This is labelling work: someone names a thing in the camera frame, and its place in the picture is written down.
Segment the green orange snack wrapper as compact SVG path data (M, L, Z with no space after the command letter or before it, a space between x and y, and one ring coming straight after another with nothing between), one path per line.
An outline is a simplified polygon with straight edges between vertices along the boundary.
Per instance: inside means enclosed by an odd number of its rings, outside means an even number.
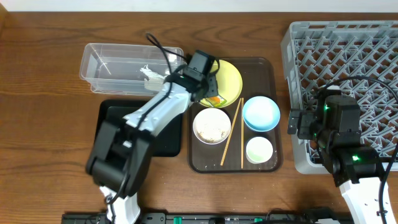
M212 96L209 98L206 98L206 101L215 108L219 108L221 106L223 106L225 103L227 103L227 100L224 99L222 96L218 95L218 96Z

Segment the yellow plate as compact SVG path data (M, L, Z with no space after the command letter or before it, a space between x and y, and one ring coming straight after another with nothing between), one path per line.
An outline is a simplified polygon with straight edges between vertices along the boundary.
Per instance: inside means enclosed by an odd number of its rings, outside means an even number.
M239 70L230 62L225 60L220 60L221 68L216 74L216 80L218 84L218 94L227 100L223 106L219 108L224 108L232 103L234 103L240 96L243 89L243 79ZM208 108L212 107L206 98L200 101L202 106Z

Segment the light blue bowl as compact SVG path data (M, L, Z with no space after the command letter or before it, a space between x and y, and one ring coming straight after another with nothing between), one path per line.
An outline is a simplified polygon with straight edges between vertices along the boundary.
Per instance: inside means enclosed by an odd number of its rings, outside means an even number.
M252 131L267 132L274 129L280 121L277 103L266 96L255 96L243 106L243 120Z

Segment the white rice bowl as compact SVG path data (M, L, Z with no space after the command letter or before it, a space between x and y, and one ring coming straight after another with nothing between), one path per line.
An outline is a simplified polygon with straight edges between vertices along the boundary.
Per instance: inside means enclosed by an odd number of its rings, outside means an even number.
M221 109L207 108L201 110L195 116L192 123L192 129L194 135L199 141L201 140L198 138L198 132L204 130L211 130L211 129L221 129L223 131L226 131L227 132L226 139L227 139L229 132L231 130L231 120L229 116Z

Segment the small white cup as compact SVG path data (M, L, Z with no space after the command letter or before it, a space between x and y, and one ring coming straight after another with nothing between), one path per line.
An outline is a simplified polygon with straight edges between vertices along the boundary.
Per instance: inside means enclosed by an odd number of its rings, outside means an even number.
M246 144L246 159L252 164L260 164L271 159L273 146L264 137L251 138Z

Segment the leftover rice pile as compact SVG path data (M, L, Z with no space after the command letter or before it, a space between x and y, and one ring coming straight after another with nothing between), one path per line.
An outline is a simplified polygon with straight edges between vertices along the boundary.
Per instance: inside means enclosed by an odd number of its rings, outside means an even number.
M221 129L211 129L198 132L198 138L207 144L218 144L224 141L227 137L227 132Z

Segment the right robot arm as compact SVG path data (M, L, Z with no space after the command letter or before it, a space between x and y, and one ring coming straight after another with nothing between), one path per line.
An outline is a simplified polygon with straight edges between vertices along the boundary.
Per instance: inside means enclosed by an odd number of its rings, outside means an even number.
M315 111L290 110L287 132L315 142L355 223L395 223L387 170L377 151L361 144L360 112L355 98L323 95Z

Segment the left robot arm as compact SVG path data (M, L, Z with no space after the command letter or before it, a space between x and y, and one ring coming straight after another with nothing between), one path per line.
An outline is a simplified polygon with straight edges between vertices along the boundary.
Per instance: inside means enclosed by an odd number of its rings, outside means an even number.
M214 64L220 65L218 58L197 50L188 64L171 71L158 94L143 107L101 123L86 173L104 193L110 223L137 221L141 212L137 192L146 179L153 144L193 103L218 94Z

